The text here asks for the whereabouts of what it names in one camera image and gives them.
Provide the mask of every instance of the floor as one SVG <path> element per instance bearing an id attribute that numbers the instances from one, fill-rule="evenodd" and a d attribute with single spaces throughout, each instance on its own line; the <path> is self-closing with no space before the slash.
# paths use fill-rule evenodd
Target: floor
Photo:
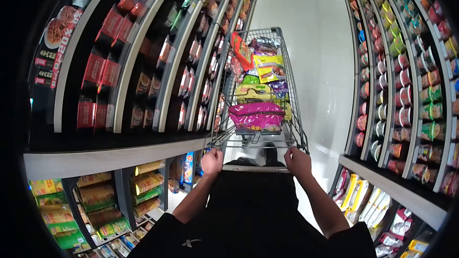
<path id="1" fill-rule="evenodd" d="M 354 57 L 344 0 L 257 0 L 250 29 L 280 27 L 293 68 L 312 172 L 328 192 L 344 151 L 352 113 Z M 226 161 L 243 150 L 227 148 Z M 279 150 L 283 161 L 284 150 Z M 295 180 L 298 211 L 318 228 L 307 195 Z M 169 195 L 169 210 L 185 196 Z M 160 210 L 150 213 L 154 218 Z"/>

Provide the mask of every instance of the yellow snack bag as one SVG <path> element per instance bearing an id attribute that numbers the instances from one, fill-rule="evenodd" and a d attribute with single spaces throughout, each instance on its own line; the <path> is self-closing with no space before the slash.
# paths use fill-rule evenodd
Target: yellow snack bag
<path id="1" fill-rule="evenodd" d="M 285 79 L 284 58 L 282 55 L 253 55 L 253 64 L 257 68 L 258 77 L 262 84 Z"/>
<path id="2" fill-rule="evenodd" d="M 238 103 L 246 102 L 246 100 L 258 99 L 268 101 L 272 98 L 273 90 L 265 84 L 242 84 L 236 89 Z"/>

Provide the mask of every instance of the purple snack bag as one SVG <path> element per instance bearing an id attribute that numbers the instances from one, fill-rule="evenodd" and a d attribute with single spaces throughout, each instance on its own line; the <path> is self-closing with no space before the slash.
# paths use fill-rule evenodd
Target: purple snack bag
<path id="1" fill-rule="evenodd" d="M 273 89 L 273 93 L 276 93 L 276 99 L 288 100 L 288 86 L 287 81 L 279 80 L 268 83 L 268 86 Z"/>
<path id="2" fill-rule="evenodd" d="M 285 112 L 273 102 L 253 102 L 228 108 L 237 129 L 279 131 Z"/>

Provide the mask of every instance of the red package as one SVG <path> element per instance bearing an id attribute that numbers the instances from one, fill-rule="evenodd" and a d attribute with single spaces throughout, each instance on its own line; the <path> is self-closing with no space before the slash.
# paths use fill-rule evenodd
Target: red package
<path id="1" fill-rule="evenodd" d="M 236 57 L 238 58 L 240 64 L 244 68 L 244 71 L 253 69 L 253 65 L 251 64 L 253 60 L 252 51 L 250 51 L 247 44 L 237 34 L 237 32 L 233 32 L 231 34 L 231 47 L 234 49 Z"/>

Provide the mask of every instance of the fingers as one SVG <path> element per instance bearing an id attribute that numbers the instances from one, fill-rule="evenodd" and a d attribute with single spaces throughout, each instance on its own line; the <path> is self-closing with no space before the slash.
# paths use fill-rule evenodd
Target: fingers
<path id="1" fill-rule="evenodd" d="M 289 148 L 287 152 L 284 154 L 285 163 L 291 163 L 291 157 L 290 157 L 291 154 L 292 154 L 291 148 Z"/>

